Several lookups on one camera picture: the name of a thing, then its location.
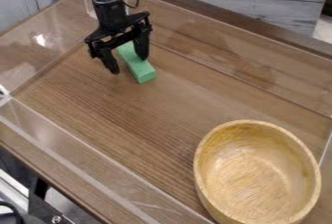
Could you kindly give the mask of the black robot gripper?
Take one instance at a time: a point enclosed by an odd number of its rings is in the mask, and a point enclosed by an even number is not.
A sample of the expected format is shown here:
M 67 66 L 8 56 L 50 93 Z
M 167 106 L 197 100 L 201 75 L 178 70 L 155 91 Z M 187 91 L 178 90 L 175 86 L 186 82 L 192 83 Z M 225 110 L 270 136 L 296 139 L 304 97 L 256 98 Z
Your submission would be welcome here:
M 110 72 L 118 75 L 119 67 L 111 49 L 133 41 L 137 56 L 147 60 L 151 32 L 149 12 L 129 15 L 123 0 L 92 0 L 92 4 L 99 27 L 84 39 L 84 43 L 91 56 L 99 57 Z

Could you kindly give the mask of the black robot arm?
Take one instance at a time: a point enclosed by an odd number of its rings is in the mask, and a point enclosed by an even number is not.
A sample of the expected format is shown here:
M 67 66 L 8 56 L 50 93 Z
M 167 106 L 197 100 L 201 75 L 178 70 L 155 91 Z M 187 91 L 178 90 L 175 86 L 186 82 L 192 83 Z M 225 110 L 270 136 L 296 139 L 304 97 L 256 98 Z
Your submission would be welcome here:
M 151 24 L 149 12 L 129 14 L 126 0 L 92 0 L 98 17 L 98 29 L 86 37 L 84 43 L 92 58 L 99 58 L 104 67 L 117 75 L 119 67 L 113 50 L 129 42 L 142 60 L 149 57 Z

